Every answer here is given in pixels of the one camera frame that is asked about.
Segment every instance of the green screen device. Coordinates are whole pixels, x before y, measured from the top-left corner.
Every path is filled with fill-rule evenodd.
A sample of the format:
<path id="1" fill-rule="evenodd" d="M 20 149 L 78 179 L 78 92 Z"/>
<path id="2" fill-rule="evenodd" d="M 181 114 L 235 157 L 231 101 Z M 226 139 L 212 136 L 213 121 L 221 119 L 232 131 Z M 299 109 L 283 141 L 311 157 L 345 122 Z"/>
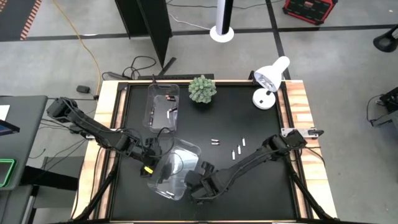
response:
<path id="1" fill-rule="evenodd" d="M 0 187 L 7 186 L 16 163 L 15 159 L 0 159 Z"/>

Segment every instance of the white desk lamp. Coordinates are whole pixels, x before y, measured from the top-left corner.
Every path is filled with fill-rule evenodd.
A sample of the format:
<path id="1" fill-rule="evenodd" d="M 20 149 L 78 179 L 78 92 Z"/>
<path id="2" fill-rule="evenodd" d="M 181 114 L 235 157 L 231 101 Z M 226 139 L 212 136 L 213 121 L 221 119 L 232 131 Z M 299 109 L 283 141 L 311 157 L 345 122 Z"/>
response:
<path id="1" fill-rule="evenodd" d="M 254 72 L 254 78 L 263 87 L 253 94 L 253 103 L 262 110 L 268 110 L 276 101 L 273 92 L 278 91 L 282 82 L 282 73 L 289 66 L 290 60 L 282 56 L 273 65 L 264 66 Z"/>

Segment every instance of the yellow cable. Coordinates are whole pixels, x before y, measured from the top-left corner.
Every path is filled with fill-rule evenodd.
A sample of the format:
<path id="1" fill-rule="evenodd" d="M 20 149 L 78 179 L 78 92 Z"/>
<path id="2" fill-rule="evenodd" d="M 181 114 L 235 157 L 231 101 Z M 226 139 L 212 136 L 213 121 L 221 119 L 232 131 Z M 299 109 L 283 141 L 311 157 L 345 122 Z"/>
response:
<path id="1" fill-rule="evenodd" d="M 82 44 L 82 46 L 88 51 L 88 53 L 90 53 L 91 57 L 93 58 L 95 65 L 97 66 L 97 70 L 98 70 L 98 84 L 97 84 L 97 90 L 96 90 L 96 95 L 99 95 L 100 93 L 100 81 L 101 81 L 101 71 L 100 71 L 100 66 L 98 65 L 97 60 L 95 59 L 93 53 L 86 47 L 85 43 L 83 43 L 83 41 L 80 38 L 79 33 L 77 32 L 75 26 L 73 26 L 72 22 L 70 21 L 70 19 L 67 17 L 67 15 L 62 11 L 62 9 L 60 8 L 60 6 L 55 2 L 55 0 L 52 0 L 52 2 L 55 4 L 55 6 L 58 8 L 58 10 L 62 13 L 62 15 L 67 19 L 67 21 L 69 22 L 70 26 L 72 27 L 72 29 L 75 31 L 75 34 L 77 36 L 77 38 L 79 39 L 80 43 Z"/>

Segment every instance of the concrete floor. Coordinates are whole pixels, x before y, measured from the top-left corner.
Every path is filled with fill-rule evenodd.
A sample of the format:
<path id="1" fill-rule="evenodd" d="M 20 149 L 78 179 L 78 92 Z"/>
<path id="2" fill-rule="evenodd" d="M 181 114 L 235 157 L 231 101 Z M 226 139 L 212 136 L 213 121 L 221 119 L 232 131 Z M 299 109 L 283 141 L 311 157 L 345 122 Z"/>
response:
<path id="1" fill-rule="evenodd" d="M 58 0 L 80 34 L 117 34 L 125 32 L 113 0 Z M 264 0 L 235 1 L 246 7 Z M 174 0 L 173 4 L 215 6 L 216 0 Z M 278 27 L 312 27 L 286 16 L 273 4 Z M 211 28 L 216 10 L 169 6 L 177 19 Z M 197 30 L 170 18 L 173 30 Z M 323 26 L 383 25 L 398 22 L 398 1 L 347 0 L 339 2 Z M 234 9 L 231 26 L 270 28 L 266 6 Z M 398 50 L 386 54 L 372 41 L 386 30 L 346 30 L 282 32 L 280 38 L 292 79 L 304 80 L 312 115 L 318 128 L 326 170 L 339 218 L 348 221 L 396 223 L 398 220 L 398 132 L 392 125 L 372 128 L 366 121 L 366 103 L 374 95 L 385 93 L 398 84 Z M 66 20 L 51 0 L 43 0 L 29 36 L 73 35 Z M 102 72 L 120 73 L 138 55 L 156 58 L 150 38 L 85 40 Z M 88 85 L 95 91 L 98 75 L 88 53 L 77 40 L 0 42 L 0 95 L 48 95 L 90 98 L 75 91 Z M 277 57 L 272 33 L 236 34 L 227 44 L 216 44 L 208 35 L 184 35 L 171 38 L 168 60 L 176 57 L 167 74 L 214 73 L 217 79 L 247 78 L 251 70 L 271 64 Z M 148 61 L 138 62 L 139 66 Z M 157 74 L 160 66 L 142 72 Z M 79 101 L 86 112 L 95 109 L 94 101 Z M 383 113 L 370 107 L 375 118 Z M 41 129 L 30 159 L 39 167 L 44 156 L 58 151 L 80 138 L 68 132 Z M 81 147 L 74 156 L 83 156 Z M 36 223 L 66 220 L 71 208 L 37 212 Z"/>

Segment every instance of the metal clamp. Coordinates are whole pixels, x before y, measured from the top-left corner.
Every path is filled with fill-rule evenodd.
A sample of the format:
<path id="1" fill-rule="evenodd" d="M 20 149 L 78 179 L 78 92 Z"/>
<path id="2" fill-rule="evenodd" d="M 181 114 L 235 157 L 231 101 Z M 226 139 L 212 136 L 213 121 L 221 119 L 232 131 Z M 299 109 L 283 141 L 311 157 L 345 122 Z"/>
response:
<path id="1" fill-rule="evenodd" d="M 280 133 L 283 137 L 286 137 L 293 130 L 299 131 L 304 138 L 312 139 L 316 139 L 324 133 L 323 130 L 317 130 L 316 128 L 281 128 Z"/>

